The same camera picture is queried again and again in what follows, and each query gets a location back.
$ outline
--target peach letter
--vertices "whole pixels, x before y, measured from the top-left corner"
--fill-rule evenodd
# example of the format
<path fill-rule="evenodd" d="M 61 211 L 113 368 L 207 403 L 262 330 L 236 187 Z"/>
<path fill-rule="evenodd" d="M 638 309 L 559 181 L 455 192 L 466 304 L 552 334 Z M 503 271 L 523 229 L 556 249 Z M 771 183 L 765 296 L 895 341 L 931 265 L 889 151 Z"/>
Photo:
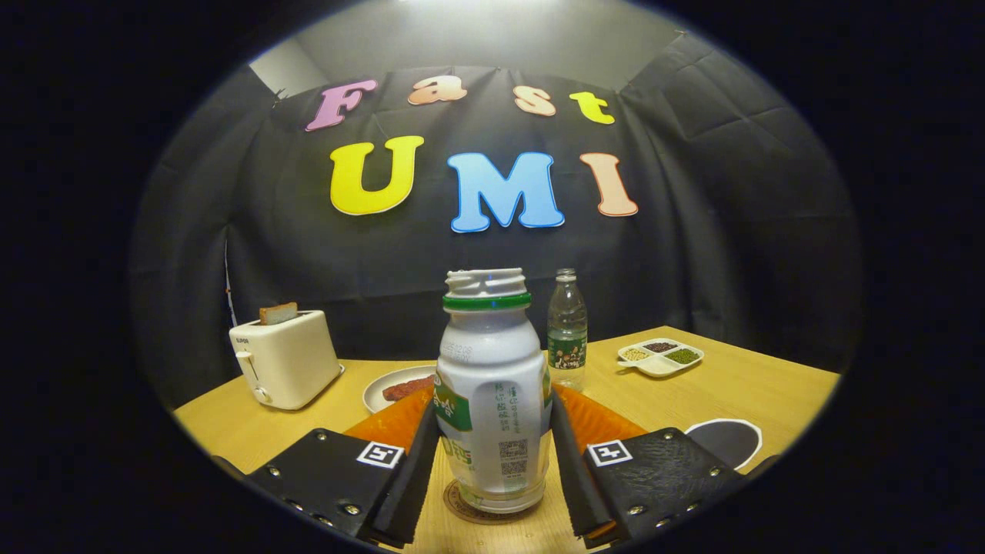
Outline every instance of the peach letter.
<path fill-rule="evenodd" d="M 513 94 L 516 95 L 516 100 L 514 100 L 516 105 L 528 113 L 550 117 L 558 112 L 554 105 L 548 102 L 551 99 L 551 95 L 541 89 L 515 87 Z"/>
<path fill-rule="evenodd" d="M 314 120 L 304 127 L 305 131 L 313 131 L 322 127 L 338 125 L 346 120 L 346 117 L 339 113 L 344 106 L 346 111 L 356 109 L 362 100 L 362 91 L 372 91 L 376 88 L 375 81 L 361 81 L 352 85 L 343 85 L 334 89 L 328 89 L 321 93 L 321 106 Z"/>
<path fill-rule="evenodd" d="M 351 216 L 385 212 L 403 202 L 414 186 L 414 155 L 424 137 L 394 137 L 383 145 L 393 151 L 390 183 L 382 190 L 362 188 L 362 164 L 372 152 L 372 143 L 359 142 L 336 148 L 329 156 L 335 162 L 330 197 L 332 205 Z"/>
<path fill-rule="evenodd" d="M 619 158 L 612 154 L 582 154 L 578 157 L 595 175 L 599 185 L 602 202 L 599 203 L 599 213 L 609 217 L 631 216 L 639 211 L 636 203 L 625 194 L 623 180 L 619 177 L 616 164 Z"/>
<path fill-rule="evenodd" d="M 454 101 L 465 97 L 468 91 L 462 88 L 462 80 L 454 75 L 428 77 L 414 85 L 414 91 L 407 97 L 413 105 L 430 104 L 439 100 Z"/>
<path fill-rule="evenodd" d="M 585 117 L 588 117 L 596 123 L 602 123 L 603 125 L 612 125 L 616 122 L 616 119 L 607 113 L 602 113 L 602 107 L 609 105 L 606 101 L 602 99 L 595 98 L 592 93 L 574 93 L 568 98 L 578 101 L 578 107 L 581 108 L 581 113 Z"/>

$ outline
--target bottle cap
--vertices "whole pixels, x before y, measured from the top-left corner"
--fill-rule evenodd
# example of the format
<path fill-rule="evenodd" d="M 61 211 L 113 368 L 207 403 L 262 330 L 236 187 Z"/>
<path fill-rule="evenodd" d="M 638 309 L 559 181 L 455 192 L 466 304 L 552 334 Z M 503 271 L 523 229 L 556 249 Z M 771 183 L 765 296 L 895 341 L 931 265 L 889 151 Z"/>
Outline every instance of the bottle cap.
<path fill-rule="evenodd" d="M 559 283 L 570 283 L 572 281 L 576 281 L 577 279 L 578 277 L 575 276 L 574 269 L 570 267 L 559 269 L 558 276 L 555 277 L 555 280 Z"/>
<path fill-rule="evenodd" d="M 449 271 L 443 303 L 453 310 L 496 310 L 530 304 L 523 269 Z"/>

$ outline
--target green beans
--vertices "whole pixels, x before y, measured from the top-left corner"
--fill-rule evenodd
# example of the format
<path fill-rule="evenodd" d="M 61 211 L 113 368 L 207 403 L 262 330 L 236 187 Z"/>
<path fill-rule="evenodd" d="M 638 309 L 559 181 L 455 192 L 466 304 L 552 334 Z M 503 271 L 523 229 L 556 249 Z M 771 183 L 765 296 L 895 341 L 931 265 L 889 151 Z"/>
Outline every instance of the green beans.
<path fill-rule="evenodd" d="M 681 350 L 678 350 L 676 352 L 671 352 L 670 354 L 664 354 L 664 356 L 670 358 L 671 360 L 674 360 L 675 362 L 683 366 L 686 366 L 687 364 L 700 358 L 700 356 L 698 356 L 696 352 L 694 352 L 693 350 L 688 350 L 687 348 L 682 348 Z"/>

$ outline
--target green bottle ring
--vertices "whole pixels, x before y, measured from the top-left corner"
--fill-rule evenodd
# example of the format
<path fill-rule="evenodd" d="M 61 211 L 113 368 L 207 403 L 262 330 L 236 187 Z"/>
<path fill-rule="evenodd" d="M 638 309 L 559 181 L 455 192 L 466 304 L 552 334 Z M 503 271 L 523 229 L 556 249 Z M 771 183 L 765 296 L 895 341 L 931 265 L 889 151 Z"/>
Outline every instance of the green bottle ring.
<path fill-rule="evenodd" d="M 441 303 L 448 310 L 475 312 L 479 310 L 505 310 L 518 306 L 530 306 L 530 293 L 511 297 L 493 298 L 448 298 L 442 297 Z"/>

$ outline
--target qr code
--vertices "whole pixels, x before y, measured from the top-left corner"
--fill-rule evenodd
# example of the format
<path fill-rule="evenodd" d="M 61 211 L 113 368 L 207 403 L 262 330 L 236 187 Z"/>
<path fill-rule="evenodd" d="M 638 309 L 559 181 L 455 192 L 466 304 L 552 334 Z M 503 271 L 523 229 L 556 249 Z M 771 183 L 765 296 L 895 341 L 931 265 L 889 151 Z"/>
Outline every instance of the qr code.
<path fill-rule="evenodd" d="M 499 443 L 499 457 L 506 459 L 518 455 L 527 455 L 527 440 L 503 441 Z"/>
<path fill-rule="evenodd" d="M 518 461 L 505 461 L 502 463 L 502 474 L 504 476 L 517 475 L 526 473 L 527 471 L 527 460 L 521 459 Z"/>

